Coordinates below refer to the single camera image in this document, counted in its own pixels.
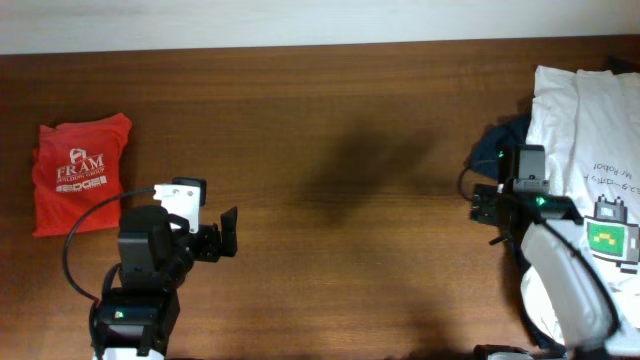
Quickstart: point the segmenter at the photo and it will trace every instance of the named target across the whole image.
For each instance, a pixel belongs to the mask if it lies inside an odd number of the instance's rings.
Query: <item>table surface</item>
[[[601,70],[640,37],[0,57],[0,358],[88,359],[90,303],[63,237],[32,238],[37,126],[123,112],[125,189],[208,180],[201,219],[239,207],[239,251],[180,288],[169,357],[444,358],[533,348],[494,228],[456,179],[491,125],[530,111],[537,65]],[[470,176],[474,181],[488,181]],[[124,204],[151,203],[150,198]],[[97,293],[117,229],[82,234]]]

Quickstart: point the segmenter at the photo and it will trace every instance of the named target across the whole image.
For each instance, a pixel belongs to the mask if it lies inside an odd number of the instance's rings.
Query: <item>white wall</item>
[[[0,53],[640,33],[639,0],[0,0]]]

